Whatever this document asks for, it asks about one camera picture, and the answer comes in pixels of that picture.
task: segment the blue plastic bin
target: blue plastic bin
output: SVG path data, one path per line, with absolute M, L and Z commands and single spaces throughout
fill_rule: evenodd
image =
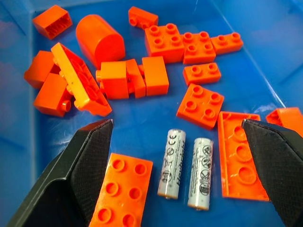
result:
M 50 41 L 31 19 L 54 4 L 67 9 L 72 28 Z M 33 107 L 37 91 L 23 73 L 39 50 L 61 42 L 95 68 L 80 52 L 75 28 L 88 14 L 99 14 L 125 39 L 126 58 L 147 56 L 144 32 L 128 24 L 128 9 L 137 6 L 159 15 L 181 33 L 205 30 L 210 36 L 237 31 L 245 43 L 237 53 L 218 56 L 222 72 L 207 89 L 225 96 L 222 110 L 260 114 L 277 107 L 303 110 L 303 3 L 299 0 L 0 0 L 0 226 L 16 211 L 45 166 L 75 131 L 100 117 L 75 107 L 64 118 L 40 114 Z M 115 121 L 110 151 L 154 162 L 143 227 L 283 226 L 270 202 L 222 198 L 217 129 L 207 131 L 176 117 L 186 92 L 181 63 L 168 64 L 167 96 L 109 101 Z M 169 129 L 187 133 L 179 199 L 157 196 Z M 215 141 L 211 205 L 208 212 L 187 206 L 194 139 Z

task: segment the white battery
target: white battery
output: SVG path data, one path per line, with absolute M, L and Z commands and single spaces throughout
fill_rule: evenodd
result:
M 185 146 L 185 132 L 171 129 L 167 142 L 158 187 L 158 195 L 166 199 L 178 199 L 182 162 Z
M 187 205 L 196 210 L 209 210 L 213 144 L 207 138 L 195 139 Z

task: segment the aa battery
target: aa battery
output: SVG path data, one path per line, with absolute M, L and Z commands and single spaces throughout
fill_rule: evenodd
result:
M 209 210 L 212 158 L 213 142 L 207 138 L 195 139 L 187 203 L 189 207 Z
M 158 187 L 158 195 L 166 199 L 177 199 L 181 181 L 182 162 L 185 146 L 185 132 L 171 129 L 167 142 Z

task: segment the battery label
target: battery label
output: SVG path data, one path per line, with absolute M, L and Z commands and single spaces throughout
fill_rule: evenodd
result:
M 213 142 L 195 139 L 187 205 L 197 210 L 209 209 Z
M 185 132 L 178 129 L 169 130 L 167 135 L 158 195 L 168 199 L 178 198 L 185 136 Z

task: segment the battery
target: battery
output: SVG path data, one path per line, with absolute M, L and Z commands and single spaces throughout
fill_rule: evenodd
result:
M 167 134 L 163 166 L 158 187 L 158 195 L 166 199 L 178 199 L 185 136 L 185 132 L 179 129 L 171 129 Z
M 187 205 L 196 210 L 209 210 L 213 144 L 207 138 L 195 139 Z

